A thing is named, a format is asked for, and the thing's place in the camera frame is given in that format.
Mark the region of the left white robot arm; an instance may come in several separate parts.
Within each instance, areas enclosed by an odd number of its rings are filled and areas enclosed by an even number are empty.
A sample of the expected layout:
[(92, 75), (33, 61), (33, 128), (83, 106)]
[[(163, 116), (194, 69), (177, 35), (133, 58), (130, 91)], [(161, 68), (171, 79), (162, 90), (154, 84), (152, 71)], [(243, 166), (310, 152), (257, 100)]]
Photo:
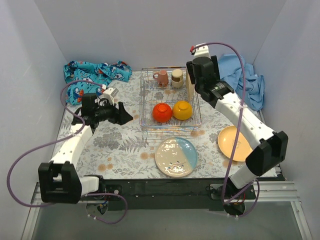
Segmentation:
[(102, 176), (78, 176), (76, 167), (80, 155), (100, 122), (109, 121), (121, 126), (133, 120), (121, 101), (115, 103), (111, 96), (98, 98), (94, 93), (82, 96), (82, 106), (74, 114), (71, 137), (49, 162), (38, 167), (40, 195), (44, 203), (76, 204), (87, 194), (95, 200), (103, 199), (107, 191)]

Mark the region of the yellow bowl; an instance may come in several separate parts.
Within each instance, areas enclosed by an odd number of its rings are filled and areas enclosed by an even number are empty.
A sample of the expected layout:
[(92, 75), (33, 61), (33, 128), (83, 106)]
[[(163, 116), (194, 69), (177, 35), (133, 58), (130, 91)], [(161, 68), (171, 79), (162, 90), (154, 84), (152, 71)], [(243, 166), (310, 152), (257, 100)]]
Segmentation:
[(187, 101), (178, 101), (172, 109), (173, 116), (178, 120), (188, 120), (193, 114), (193, 108)]

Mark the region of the plain orange plate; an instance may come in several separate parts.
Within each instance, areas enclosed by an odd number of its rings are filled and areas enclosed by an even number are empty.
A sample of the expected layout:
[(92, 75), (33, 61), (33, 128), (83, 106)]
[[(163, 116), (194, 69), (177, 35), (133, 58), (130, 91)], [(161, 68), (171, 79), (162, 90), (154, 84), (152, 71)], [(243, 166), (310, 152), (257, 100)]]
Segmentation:
[[(233, 146), (236, 139), (236, 133), (237, 128), (232, 126), (225, 127), (218, 135), (218, 146), (221, 152), (228, 158), (231, 157), (231, 153), (233, 150)], [(245, 162), (246, 158), (250, 155), (252, 152), (252, 148), (247, 141), (247, 139), (244, 137), (244, 135), (240, 132), (238, 141), (236, 144), (236, 150), (233, 157), (233, 161), (235, 162)]]

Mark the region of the red orange bowl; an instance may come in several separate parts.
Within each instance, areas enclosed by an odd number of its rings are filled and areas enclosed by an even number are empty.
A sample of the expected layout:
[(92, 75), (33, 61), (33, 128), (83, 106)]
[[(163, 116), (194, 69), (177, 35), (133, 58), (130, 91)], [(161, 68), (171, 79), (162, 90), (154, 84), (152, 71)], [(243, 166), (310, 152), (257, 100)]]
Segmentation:
[(152, 117), (158, 123), (166, 123), (173, 116), (171, 107), (166, 103), (158, 103), (153, 107)]

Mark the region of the pink mug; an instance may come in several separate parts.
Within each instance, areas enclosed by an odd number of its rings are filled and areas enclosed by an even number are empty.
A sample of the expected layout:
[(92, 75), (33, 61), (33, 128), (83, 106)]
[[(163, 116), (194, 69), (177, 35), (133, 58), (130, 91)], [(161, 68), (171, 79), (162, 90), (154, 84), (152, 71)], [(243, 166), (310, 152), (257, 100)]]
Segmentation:
[(158, 85), (161, 87), (166, 87), (169, 83), (169, 77), (166, 70), (161, 69), (153, 74), (153, 79), (157, 81)]

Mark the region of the steel tumbler cup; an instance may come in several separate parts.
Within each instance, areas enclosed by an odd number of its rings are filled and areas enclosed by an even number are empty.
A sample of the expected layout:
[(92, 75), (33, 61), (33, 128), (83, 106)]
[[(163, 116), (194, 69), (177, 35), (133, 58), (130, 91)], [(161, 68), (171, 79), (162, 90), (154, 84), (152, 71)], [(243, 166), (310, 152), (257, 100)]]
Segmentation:
[(184, 84), (183, 71), (174, 69), (171, 73), (171, 85), (174, 88), (181, 88)]

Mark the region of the beige and blue plate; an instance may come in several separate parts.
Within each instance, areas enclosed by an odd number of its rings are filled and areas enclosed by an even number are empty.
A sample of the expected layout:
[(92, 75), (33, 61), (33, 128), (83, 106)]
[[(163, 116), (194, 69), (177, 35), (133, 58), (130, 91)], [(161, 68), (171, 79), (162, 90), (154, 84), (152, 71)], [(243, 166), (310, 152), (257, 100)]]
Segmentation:
[(182, 178), (190, 175), (198, 163), (194, 145), (182, 137), (163, 140), (155, 150), (155, 164), (166, 176)]

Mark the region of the beige bird pattern plate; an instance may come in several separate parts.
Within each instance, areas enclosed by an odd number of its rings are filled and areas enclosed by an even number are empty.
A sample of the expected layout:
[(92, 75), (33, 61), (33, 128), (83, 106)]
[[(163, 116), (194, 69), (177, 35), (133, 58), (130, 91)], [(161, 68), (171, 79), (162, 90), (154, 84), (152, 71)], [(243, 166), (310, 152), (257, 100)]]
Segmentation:
[(192, 84), (191, 78), (187, 69), (185, 74), (185, 84), (186, 84), (186, 90), (187, 90), (187, 101), (191, 102), (194, 96), (195, 85)]

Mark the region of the wire dish rack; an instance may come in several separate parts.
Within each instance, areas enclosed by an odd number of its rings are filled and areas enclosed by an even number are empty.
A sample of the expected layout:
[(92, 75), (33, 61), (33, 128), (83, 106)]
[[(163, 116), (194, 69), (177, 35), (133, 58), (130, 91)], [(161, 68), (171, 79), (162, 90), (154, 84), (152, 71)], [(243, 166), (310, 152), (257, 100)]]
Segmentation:
[[(186, 83), (182, 87), (175, 88), (171, 82), (166, 87), (160, 86), (153, 78), (153, 75), (161, 70), (168, 74), (168, 80), (172, 80), (172, 72), (179, 69), (183, 72), (183, 79), (186, 80), (185, 66), (158, 66), (144, 67), (140, 71), (140, 126), (145, 132), (169, 132), (169, 131), (193, 131), (201, 126), (202, 116), (200, 111), (199, 98), (193, 94), (189, 98)], [(172, 117), (166, 123), (154, 120), (152, 111), (154, 106), (160, 103), (168, 104), (171, 108), (179, 101), (189, 102), (192, 106), (192, 115), (189, 119), (179, 120)]]

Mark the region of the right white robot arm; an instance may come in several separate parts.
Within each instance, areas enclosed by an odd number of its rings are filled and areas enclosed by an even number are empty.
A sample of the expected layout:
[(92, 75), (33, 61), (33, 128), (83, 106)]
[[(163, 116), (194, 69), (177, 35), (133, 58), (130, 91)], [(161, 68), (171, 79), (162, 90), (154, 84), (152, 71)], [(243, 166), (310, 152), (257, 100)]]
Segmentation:
[(200, 56), (188, 61), (186, 69), (195, 91), (236, 125), (252, 148), (244, 166), (227, 180), (227, 195), (237, 199), (243, 195), (247, 184), (285, 160), (289, 137), (284, 131), (275, 132), (249, 109), (241, 106), (241, 100), (233, 88), (217, 78), (218, 62), (215, 56)]

